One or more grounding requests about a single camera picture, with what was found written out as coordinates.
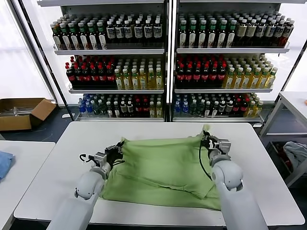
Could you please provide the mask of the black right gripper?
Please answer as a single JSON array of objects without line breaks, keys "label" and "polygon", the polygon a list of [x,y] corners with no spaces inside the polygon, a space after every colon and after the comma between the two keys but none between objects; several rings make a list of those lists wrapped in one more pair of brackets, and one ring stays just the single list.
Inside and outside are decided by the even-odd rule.
[{"label": "black right gripper", "polygon": [[208,131],[203,130],[203,137],[201,139],[201,145],[204,145],[207,150],[215,149],[219,145],[219,138],[211,135]]}]

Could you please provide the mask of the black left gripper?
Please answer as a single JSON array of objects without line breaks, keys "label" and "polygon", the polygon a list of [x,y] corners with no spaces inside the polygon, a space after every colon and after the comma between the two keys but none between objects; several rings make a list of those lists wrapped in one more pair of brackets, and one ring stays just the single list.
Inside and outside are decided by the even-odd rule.
[{"label": "black left gripper", "polygon": [[106,161],[110,166],[113,166],[116,160],[123,158],[123,142],[118,142],[116,145],[109,146],[105,150]]}]

